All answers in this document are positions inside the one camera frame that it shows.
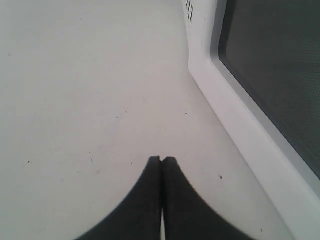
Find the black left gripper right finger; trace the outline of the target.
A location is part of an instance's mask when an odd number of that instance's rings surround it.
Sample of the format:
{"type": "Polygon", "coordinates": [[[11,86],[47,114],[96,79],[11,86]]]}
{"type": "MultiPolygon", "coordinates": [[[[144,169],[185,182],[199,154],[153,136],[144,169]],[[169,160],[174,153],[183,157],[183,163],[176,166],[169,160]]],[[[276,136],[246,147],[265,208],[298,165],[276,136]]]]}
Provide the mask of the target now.
{"type": "Polygon", "coordinates": [[[195,191],[177,160],[162,161],[164,230],[167,240],[250,240],[195,191]]]}

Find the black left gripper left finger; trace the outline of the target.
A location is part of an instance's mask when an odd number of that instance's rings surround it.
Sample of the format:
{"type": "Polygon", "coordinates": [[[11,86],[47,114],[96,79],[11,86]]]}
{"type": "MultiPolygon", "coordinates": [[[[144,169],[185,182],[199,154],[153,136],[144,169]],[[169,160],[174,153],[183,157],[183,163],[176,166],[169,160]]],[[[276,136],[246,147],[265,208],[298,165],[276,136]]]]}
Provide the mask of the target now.
{"type": "Polygon", "coordinates": [[[162,162],[152,156],[123,201],[79,240],[159,240],[162,219],[162,162]]]}

